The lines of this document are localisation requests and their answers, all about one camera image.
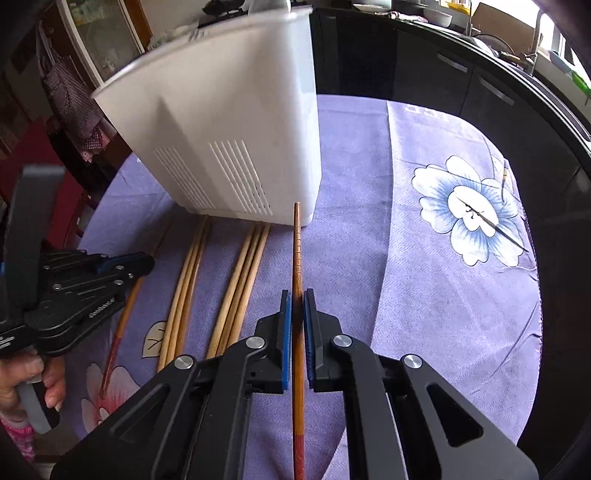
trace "finger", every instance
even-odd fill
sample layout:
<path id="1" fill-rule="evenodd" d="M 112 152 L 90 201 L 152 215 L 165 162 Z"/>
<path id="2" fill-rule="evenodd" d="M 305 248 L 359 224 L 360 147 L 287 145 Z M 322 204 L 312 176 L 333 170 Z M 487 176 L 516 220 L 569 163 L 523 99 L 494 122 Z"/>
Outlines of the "finger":
<path id="1" fill-rule="evenodd" d="M 18 407 L 20 400 L 14 388 L 0 388 L 0 412 L 12 412 Z"/>
<path id="2" fill-rule="evenodd" d="M 16 387 L 43 372 L 43 360 L 39 355 L 22 353 L 0 360 L 0 388 Z"/>
<path id="3" fill-rule="evenodd" d="M 53 408 L 66 398 L 66 379 L 61 378 L 45 392 L 45 404 Z"/>
<path id="4" fill-rule="evenodd" d="M 58 356 L 49 359 L 41 378 L 43 380 L 43 384 L 45 385 L 45 387 L 50 388 L 60 378 L 64 378 L 65 374 L 66 365 L 64 362 L 64 358 L 62 356 Z"/>

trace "flower pattern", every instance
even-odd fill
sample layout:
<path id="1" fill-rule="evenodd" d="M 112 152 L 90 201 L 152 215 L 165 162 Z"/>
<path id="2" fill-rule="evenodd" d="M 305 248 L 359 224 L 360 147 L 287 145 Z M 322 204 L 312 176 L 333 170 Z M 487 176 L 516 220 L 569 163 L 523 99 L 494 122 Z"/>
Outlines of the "flower pattern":
<path id="1" fill-rule="evenodd" d="M 464 159 L 452 156 L 446 170 L 437 165 L 417 168 L 413 187 L 424 195 L 421 217 L 437 233 L 450 234 L 452 248 L 466 265 L 487 262 L 493 253 L 501 263 L 516 267 L 524 246 L 511 220 L 518 213 L 512 177 L 501 161 L 493 159 L 493 167 L 502 172 L 502 183 L 480 180 Z"/>
<path id="2" fill-rule="evenodd" d="M 113 370 L 105 398 L 101 398 L 99 394 L 102 380 L 103 374 L 99 366 L 91 364 L 86 369 L 86 389 L 89 398 L 82 399 L 82 422 L 88 433 L 139 390 L 139 385 L 122 366 Z"/>

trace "green object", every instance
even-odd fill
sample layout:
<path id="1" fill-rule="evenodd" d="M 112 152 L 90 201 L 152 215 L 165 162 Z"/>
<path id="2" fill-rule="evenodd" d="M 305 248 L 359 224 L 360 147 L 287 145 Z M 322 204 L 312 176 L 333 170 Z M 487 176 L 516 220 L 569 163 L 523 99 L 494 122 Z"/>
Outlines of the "green object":
<path id="1" fill-rule="evenodd" d="M 573 70 L 572 72 L 569 72 L 566 75 L 571 78 L 571 80 L 574 82 L 574 84 L 577 87 L 579 87 L 585 95 L 587 95 L 588 97 L 591 97 L 591 89 L 589 88 L 587 83 L 583 80 L 583 78 L 577 72 L 575 72 Z"/>

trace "metal screw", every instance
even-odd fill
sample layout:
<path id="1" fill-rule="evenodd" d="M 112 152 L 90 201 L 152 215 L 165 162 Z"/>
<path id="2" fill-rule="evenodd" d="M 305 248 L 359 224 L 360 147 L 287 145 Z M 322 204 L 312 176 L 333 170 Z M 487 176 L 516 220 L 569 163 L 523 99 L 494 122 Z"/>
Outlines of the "metal screw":
<path id="1" fill-rule="evenodd" d="M 336 346 L 348 347 L 348 346 L 351 346 L 351 343 L 353 343 L 353 340 L 351 340 L 351 337 L 347 336 L 347 335 L 337 335 L 336 337 L 333 338 L 333 343 Z"/>
<path id="2" fill-rule="evenodd" d="M 263 337 L 248 337 L 246 339 L 246 346 L 253 350 L 258 350 L 265 346 L 265 339 Z"/>
<path id="3" fill-rule="evenodd" d="M 418 355 L 410 354 L 404 357 L 404 363 L 409 368 L 420 368 L 423 364 L 423 360 Z"/>
<path id="4" fill-rule="evenodd" d="M 174 366 L 179 370 L 187 370 L 193 366 L 193 358 L 188 355 L 181 355 L 174 359 Z"/>

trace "leaf print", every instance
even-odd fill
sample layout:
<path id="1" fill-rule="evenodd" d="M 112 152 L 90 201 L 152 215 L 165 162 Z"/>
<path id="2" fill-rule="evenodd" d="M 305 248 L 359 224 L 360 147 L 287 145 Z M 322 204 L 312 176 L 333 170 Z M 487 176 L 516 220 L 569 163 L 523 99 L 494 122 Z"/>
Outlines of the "leaf print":
<path id="1" fill-rule="evenodd" d="M 165 328 L 166 322 L 156 322 L 150 327 L 144 339 L 142 358 L 153 358 L 160 355 Z"/>

